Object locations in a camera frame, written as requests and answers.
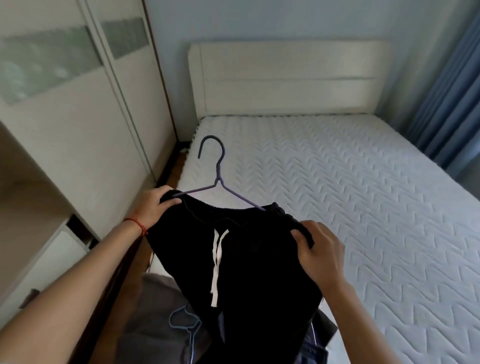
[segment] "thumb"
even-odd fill
[[[309,252],[308,243],[305,236],[303,236],[303,234],[298,230],[292,230],[291,234],[297,242],[298,254],[300,255]]]
[[[178,205],[178,204],[181,204],[181,200],[179,198],[172,198],[171,200],[167,200],[167,201],[162,202],[160,205],[158,205],[158,207],[166,210],[169,207],[172,207],[172,206],[175,206],[175,205]]]

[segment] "hand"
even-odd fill
[[[129,217],[134,218],[147,229],[151,228],[169,207],[181,203],[179,198],[173,198],[160,203],[160,198],[165,192],[170,191],[171,189],[170,186],[162,186],[154,188],[153,190],[145,191]]]
[[[299,261],[305,273],[325,296],[345,282],[343,275],[345,246],[324,224],[312,220],[301,223],[312,234],[314,245],[310,249],[307,239],[300,231],[291,231],[297,241]]]

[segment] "person's left hand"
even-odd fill
[[[171,189],[170,186],[162,186],[145,191],[139,203],[128,217],[137,220],[146,229],[151,228],[169,207],[181,203],[179,198],[173,198],[160,203],[160,198]]]

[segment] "blue hanger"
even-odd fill
[[[225,186],[225,182],[223,182],[223,178],[222,178],[222,175],[220,174],[220,163],[222,162],[223,160],[223,157],[225,156],[225,146],[223,145],[222,141],[217,137],[217,136],[214,136],[214,135],[207,135],[205,138],[202,139],[202,142],[200,143],[200,149],[198,150],[198,158],[200,159],[200,155],[202,154],[202,148],[204,146],[204,142],[205,140],[207,139],[215,139],[216,141],[218,141],[220,143],[220,146],[222,147],[222,155],[220,157],[220,159],[218,160],[218,162],[216,163],[216,178],[215,178],[215,183],[210,185],[210,186],[207,186],[207,187],[202,187],[202,188],[197,188],[196,190],[191,190],[191,191],[186,191],[186,192],[180,192],[178,194],[174,194],[173,197],[179,197],[179,196],[182,196],[183,194],[191,194],[193,192],[199,192],[199,191],[205,191],[205,190],[209,190],[210,188],[214,188],[216,187],[217,183],[220,181],[220,184],[222,185],[223,188],[225,188],[228,192],[230,192],[231,194],[235,195],[236,197],[238,197],[239,199],[245,201],[246,203],[252,205],[252,206],[255,206],[257,209],[259,210],[262,210],[262,211],[265,211],[265,209],[261,206],[258,206],[257,204],[254,204],[252,201],[249,201],[247,200],[245,197],[242,197],[240,196],[238,193],[236,193],[235,191],[232,191],[231,189],[229,189],[227,186]]]
[[[170,316],[168,317],[168,324],[170,325],[171,328],[177,328],[177,329],[180,329],[180,330],[185,330],[190,334],[190,340],[189,340],[188,345],[192,349],[192,353],[190,355],[190,364],[192,364],[193,363],[193,357],[195,355],[195,335],[198,332],[198,330],[200,329],[200,326],[202,325],[202,321],[200,320],[200,317],[198,317],[197,315],[192,314],[191,312],[187,311],[187,305],[188,305],[188,303],[184,304],[182,307],[177,308],[175,311],[173,311],[170,314]],[[172,324],[173,315],[175,315],[177,312],[180,312],[180,311],[185,311],[185,313],[188,316],[192,316],[192,317],[196,318],[197,321],[192,326],[183,326],[183,325]]]

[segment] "wooden floor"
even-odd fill
[[[186,154],[180,153],[168,178],[167,185],[176,188],[180,179]],[[112,364],[115,360],[117,340],[123,332],[130,314],[134,311],[140,296],[141,275],[150,264],[152,249],[144,238],[130,266],[127,277],[120,288],[119,295],[113,304],[112,311],[96,342],[89,364]]]

